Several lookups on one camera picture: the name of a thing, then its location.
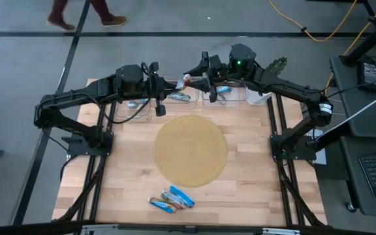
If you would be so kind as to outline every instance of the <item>maroon pants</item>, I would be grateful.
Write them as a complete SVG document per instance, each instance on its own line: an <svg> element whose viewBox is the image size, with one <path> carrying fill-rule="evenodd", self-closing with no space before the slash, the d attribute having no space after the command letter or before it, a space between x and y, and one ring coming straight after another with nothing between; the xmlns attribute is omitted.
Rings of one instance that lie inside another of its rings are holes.
<svg viewBox="0 0 376 235"><path fill-rule="evenodd" d="M107 22L113 20L113 15L108 11L105 0L89 0L89 2L98 13L101 21ZM53 0L53 9L49 15L49 20L52 22L63 22L63 11L67 3L68 0Z"/></svg>

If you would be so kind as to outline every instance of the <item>sneaker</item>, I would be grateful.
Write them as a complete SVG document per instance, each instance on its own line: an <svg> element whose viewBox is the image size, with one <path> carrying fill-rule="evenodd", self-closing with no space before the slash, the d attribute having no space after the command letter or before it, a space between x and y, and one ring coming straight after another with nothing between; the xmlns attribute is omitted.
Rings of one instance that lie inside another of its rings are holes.
<svg viewBox="0 0 376 235"><path fill-rule="evenodd" d="M102 22L104 27L121 26L125 24L127 18L125 16L114 16L111 21Z"/></svg>
<svg viewBox="0 0 376 235"><path fill-rule="evenodd" d="M50 21L50 20L48 20L46 23L48 25L59 27L59 28L61 28L65 32L74 32L75 31L75 26L73 26L73 25L71 25L69 23L65 23L65 22L53 22L53 21Z"/></svg>

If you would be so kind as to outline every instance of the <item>black desk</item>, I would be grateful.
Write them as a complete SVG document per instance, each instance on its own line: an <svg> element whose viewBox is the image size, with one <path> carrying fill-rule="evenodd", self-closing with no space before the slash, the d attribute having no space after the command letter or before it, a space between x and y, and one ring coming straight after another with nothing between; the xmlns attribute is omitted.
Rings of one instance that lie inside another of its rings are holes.
<svg viewBox="0 0 376 235"><path fill-rule="evenodd" d="M330 59L330 64L339 90L358 85L356 67L346 67L338 57ZM357 111L376 99L376 95L357 88L345 91L340 95L347 117L357 113ZM376 104L349 120L349 127L354 136L376 138Z"/></svg>
<svg viewBox="0 0 376 235"><path fill-rule="evenodd" d="M363 214L376 215L376 199L359 162L359 157L376 155L376 138L343 136L339 142L349 173L347 183L353 205Z"/></svg>

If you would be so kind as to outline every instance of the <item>person's leg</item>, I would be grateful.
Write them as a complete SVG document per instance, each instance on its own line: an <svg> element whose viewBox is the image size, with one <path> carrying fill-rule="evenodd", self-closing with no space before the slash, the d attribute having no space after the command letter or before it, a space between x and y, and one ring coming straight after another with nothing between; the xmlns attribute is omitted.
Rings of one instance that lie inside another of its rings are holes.
<svg viewBox="0 0 376 235"><path fill-rule="evenodd" d="M125 16L114 16L110 13L105 0L90 0L90 2L104 26L123 25L126 22L127 19Z"/></svg>
<svg viewBox="0 0 376 235"><path fill-rule="evenodd" d="M58 26L66 31L75 30L75 26L65 23L63 20L63 11L66 8L68 0L53 0L52 12L49 15L48 23Z"/></svg>

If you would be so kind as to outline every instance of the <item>butcher block tabletop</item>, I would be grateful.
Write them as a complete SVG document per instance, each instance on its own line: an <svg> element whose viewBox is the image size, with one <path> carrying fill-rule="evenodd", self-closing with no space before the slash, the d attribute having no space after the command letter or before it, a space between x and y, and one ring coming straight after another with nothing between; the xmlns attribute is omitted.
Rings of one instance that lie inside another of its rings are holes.
<svg viewBox="0 0 376 235"><path fill-rule="evenodd" d="M242 88L234 89L230 96L237 95L238 99L223 105L218 101L211 104L207 96L186 89L184 93L190 94L194 101L165 100L163 117L156 117L155 103L151 102L150 108L147 105L136 119L113 125L114 145L106 160L96 222L285 226L280 182L269 144L268 106L250 106L244 101L243 92ZM281 132L275 95L272 99ZM283 98L283 106L288 127L302 120L298 102ZM128 112L126 104L119 104L115 120L126 118L130 115ZM94 104L86 104L80 108L78 121L96 125L98 115L99 109ZM172 185L156 167L155 139L164 124L186 115L202 116L222 130L228 148L227 162L211 183L197 188L180 187L195 201L195 206L169 214L148 203L149 197L160 197L162 190ZM88 162L89 156L79 156L66 166L53 219L61 217L80 194ZM317 218L326 223L314 168L305 161L294 161L294 164L302 198ZM289 197L292 218L297 223L294 201ZM92 195L88 198L84 219L89 217L91 201Z"/></svg>

